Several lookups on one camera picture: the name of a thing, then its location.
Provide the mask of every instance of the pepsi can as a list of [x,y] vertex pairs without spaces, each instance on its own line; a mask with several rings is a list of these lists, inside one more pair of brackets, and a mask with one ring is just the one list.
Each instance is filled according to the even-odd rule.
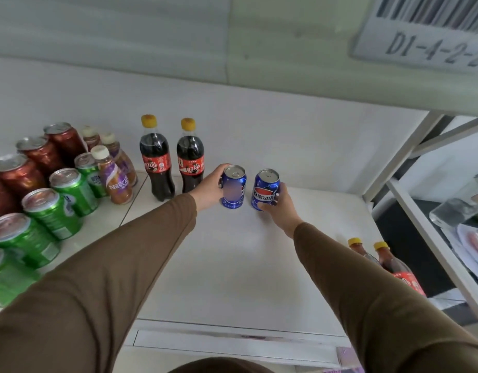
[[273,169],[261,170],[255,178],[253,195],[251,196],[251,205],[257,211],[258,202],[272,204],[275,194],[279,191],[280,177],[278,172]]
[[230,209],[239,208],[244,201],[246,188],[246,170],[239,165],[229,165],[222,174],[222,204]]

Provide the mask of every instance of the coca-cola bottle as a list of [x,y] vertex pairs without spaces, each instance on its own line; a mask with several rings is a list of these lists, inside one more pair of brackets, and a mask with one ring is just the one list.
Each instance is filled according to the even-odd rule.
[[160,201],[172,199],[175,185],[172,180],[170,152],[168,141],[156,128],[154,115],[143,115],[143,136],[139,143],[144,166],[151,180],[151,192]]
[[362,257],[367,258],[368,260],[370,260],[373,263],[379,264],[379,261],[377,259],[375,259],[372,255],[370,255],[363,248],[363,243],[362,243],[362,240],[360,238],[355,237],[355,238],[348,239],[348,246],[351,247],[351,249],[354,252],[359,253]]
[[374,249],[379,254],[379,263],[386,271],[392,273],[398,279],[404,281],[408,286],[415,289],[418,293],[425,296],[422,287],[418,283],[411,269],[401,260],[393,255],[389,246],[385,242],[377,242]]
[[180,124],[182,137],[177,143],[178,168],[184,182],[182,193],[186,193],[196,188],[203,180],[205,147],[201,139],[196,136],[194,119],[184,118]]

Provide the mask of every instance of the barcode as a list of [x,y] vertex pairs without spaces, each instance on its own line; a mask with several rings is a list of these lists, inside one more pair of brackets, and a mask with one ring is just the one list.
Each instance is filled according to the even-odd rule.
[[57,248],[56,244],[50,243],[42,252],[42,256],[45,257],[47,260],[52,261],[56,255],[60,252]]
[[56,229],[53,234],[60,240],[71,237],[71,232],[65,226],[63,226],[61,229]]
[[382,0],[377,17],[478,33],[478,0]]

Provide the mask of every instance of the red soda bottle label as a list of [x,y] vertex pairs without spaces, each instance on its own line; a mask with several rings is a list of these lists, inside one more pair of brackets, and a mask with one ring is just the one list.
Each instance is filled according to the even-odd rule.
[[396,272],[393,275],[397,277],[398,279],[400,279],[401,281],[405,282],[408,286],[415,289],[421,295],[425,296],[425,293],[422,290],[422,287],[418,283],[415,275],[412,274],[411,272]]
[[205,170],[205,156],[197,160],[184,160],[179,157],[178,169],[184,175],[198,175]]
[[164,173],[172,167],[170,153],[159,157],[146,157],[143,155],[143,161],[148,173]]

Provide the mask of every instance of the brown sleeve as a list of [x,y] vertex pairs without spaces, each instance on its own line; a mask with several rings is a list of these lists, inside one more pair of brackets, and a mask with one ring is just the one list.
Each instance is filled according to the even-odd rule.
[[478,341],[399,279],[308,223],[296,228],[294,245],[365,371],[438,371],[440,350],[449,352],[443,372],[477,371],[465,369],[465,357],[478,366]]
[[179,195],[46,274],[0,312],[0,372],[110,372],[195,219],[193,197]]

